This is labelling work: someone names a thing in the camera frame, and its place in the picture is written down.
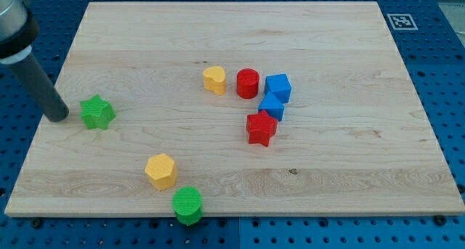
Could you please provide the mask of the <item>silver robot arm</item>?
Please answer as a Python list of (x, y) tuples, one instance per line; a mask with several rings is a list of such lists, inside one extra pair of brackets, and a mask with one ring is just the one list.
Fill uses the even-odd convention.
[(39, 25), (28, 5), (31, 0), (1, 0), (1, 64), (24, 60), (32, 51), (31, 44), (39, 33)]

